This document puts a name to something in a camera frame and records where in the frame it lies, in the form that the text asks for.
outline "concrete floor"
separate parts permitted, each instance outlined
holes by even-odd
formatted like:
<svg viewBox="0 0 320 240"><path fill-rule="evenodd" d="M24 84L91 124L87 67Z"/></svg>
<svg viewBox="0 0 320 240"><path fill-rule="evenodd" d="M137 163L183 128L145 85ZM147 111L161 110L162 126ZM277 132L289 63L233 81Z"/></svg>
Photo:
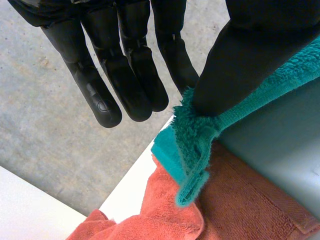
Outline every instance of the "concrete floor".
<svg viewBox="0 0 320 240"><path fill-rule="evenodd" d="M188 1L182 36L199 74L228 19L224 0ZM105 129L42 31L0 0L0 166L85 215L99 208L181 98L156 46L153 16L147 38L169 107L142 123L124 114Z"/></svg>

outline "robotic hand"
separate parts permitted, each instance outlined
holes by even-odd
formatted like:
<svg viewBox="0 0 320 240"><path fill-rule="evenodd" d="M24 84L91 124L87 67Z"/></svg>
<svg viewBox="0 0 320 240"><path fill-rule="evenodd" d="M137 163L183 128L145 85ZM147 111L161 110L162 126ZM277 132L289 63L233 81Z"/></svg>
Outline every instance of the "robotic hand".
<svg viewBox="0 0 320 240"><path fill-rule="evenodd" d="M199 76L180 31L187 0L152 0L155 33L161 54L180 93ZM100 77L86 46L82 25L115 93L130 118L141 122L169 102L147 45L149 0L9 0L36 27L41 27L61 54L97 121L118 125L122 113ZM119 30L124 48L120 47Z"/></svg>
<svg viewBox="0 0 320 240"><path fill-rule="evenodd" d="M149 0L8 1L29 23L41 26L102 126L116 126L122 114L93 64L81 23L128 115L144 121L152 111L166 108L168 96L146 41ZM151 0L157 43L171 77L180 93L187 86L195 88L194 106L207 116L242 101L320 33L320 0L226 0L226 4L230 21L198 78L180 35L186 0Z"/></svg>

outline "white surface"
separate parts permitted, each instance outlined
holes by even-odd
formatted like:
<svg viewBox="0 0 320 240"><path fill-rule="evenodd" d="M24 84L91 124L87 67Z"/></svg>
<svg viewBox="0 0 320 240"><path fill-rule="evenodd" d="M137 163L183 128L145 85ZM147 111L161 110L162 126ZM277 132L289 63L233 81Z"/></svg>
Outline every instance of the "white surface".
<svg viewBox="0 0 320 240"><path fill-rule="evenodd" d="M166 128L172 119L173 117L168 120L162 129ZM151 153L153 144L154 141L144 150L100 207L100 211L116 223L140 213L147 181L156 170L156 164L152 160Z"/></svg>
<svg viewBox="0 0 320 240"><path fill-rule="evenodd" d="M0 167L0 239L64 240L85 216Z"/></svg>

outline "orange towel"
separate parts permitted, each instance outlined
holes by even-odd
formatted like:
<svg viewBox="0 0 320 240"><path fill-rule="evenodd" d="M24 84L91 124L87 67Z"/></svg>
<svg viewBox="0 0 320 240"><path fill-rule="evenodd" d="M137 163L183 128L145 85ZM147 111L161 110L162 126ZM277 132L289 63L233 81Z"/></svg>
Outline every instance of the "orange towel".
<svg viewBox="0 0 320 240"><path fill-rule="evenodd" d="M116 224L99 210L68 240L304 240L320 223L219 144L197 204L175 205L178 186L157 164L140 215Z"/></svg>

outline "teal microfiber cloth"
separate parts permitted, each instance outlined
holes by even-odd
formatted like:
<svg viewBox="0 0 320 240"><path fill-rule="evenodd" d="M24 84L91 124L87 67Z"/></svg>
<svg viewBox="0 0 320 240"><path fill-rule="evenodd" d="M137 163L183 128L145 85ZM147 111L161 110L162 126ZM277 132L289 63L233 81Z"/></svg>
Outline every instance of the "teal microfiber cloth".
<svg viewBox="0 0 320 240"><path fill-rule="evenodd" d="M152 153L179 184L178 206L188 206L209 178L212 141L221 132L282 95L320 77L320 37L291 57L242 102L217 117L196 114L189 88L174 108L169 127L154 140Z"/></svg>

